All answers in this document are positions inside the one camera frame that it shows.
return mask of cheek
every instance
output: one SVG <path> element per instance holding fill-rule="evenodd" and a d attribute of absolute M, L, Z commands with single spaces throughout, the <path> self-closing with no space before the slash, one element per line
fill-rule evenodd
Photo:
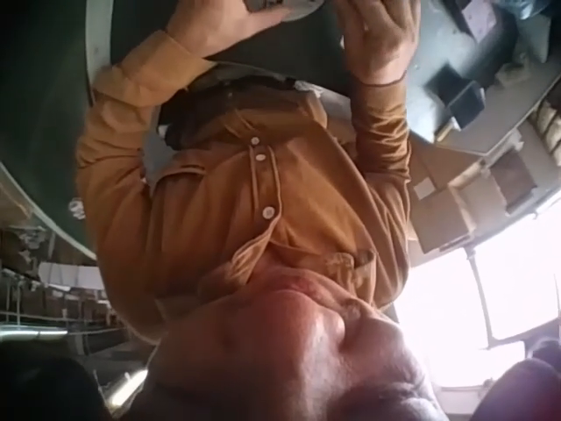
<path fill-rule="evenodd" d="M 178 388 L 204 385 L 224 376 L 228 346 L 220 331 L 220 317 L 213 311 L 170 323 L 150 361 L 150 373 L 159 382 Z"/>

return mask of metal pipe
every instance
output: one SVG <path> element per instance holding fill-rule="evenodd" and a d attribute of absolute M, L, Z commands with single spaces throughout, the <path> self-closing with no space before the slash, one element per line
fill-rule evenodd
<path fill-rule="evenodd" d="M 13 340 L 56 340 L 65 337 L 67 330 L 49 327 L 0 325 L 0 342 Z"/>

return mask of shirt cuff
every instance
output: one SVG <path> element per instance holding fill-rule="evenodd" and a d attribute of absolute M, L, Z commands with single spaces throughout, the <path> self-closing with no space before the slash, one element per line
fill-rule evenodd
<path fill-rule="evenodd" d="M 367 104 L 369 110 L 379 113 L 405 109 L 407 84 L 404 78 L 385 86 L 365 85 L 355 82 L 353 99 Z"/>
<path fill-rule="evenodd" d="M 163 31 L 154 32 L 120 64 L 124 75 L 148 89 L 182 89 L 215 63 L 189 53 Z"/>

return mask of man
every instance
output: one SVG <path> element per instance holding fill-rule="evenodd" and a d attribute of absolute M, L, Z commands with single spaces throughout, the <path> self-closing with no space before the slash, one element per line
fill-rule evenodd
<path fill-rule="evenodd" d="M 279 24 L 282 6 L 181 0 L 96 82 L 78 188 L 113 307 L 159 344 L 129 419 L 444 417 L 382 313 L 408 274 L 403 79 L 419 0 L 335 3 L 354 161 L 313 94 L 242 84 L 202 96 L 187 148 L 144 181 L 154 107 L 210 70 L 204 58 Z"/>

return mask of mouth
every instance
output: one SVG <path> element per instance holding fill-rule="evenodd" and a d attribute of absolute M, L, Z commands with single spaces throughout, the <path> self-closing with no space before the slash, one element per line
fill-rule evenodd
<path fill-rule="evenodd" d="M 247 295 L 250 299 L 259 299 L 260 296 L 275 292 L 292 291 L 307 296 L 323 307 L 335 310 L 336 299 L 332 288 L 328 288 L 326 282 L 332 281 L 322 279 L 320 275 L 309 271 L 274 268 L 250 282 Z"/>

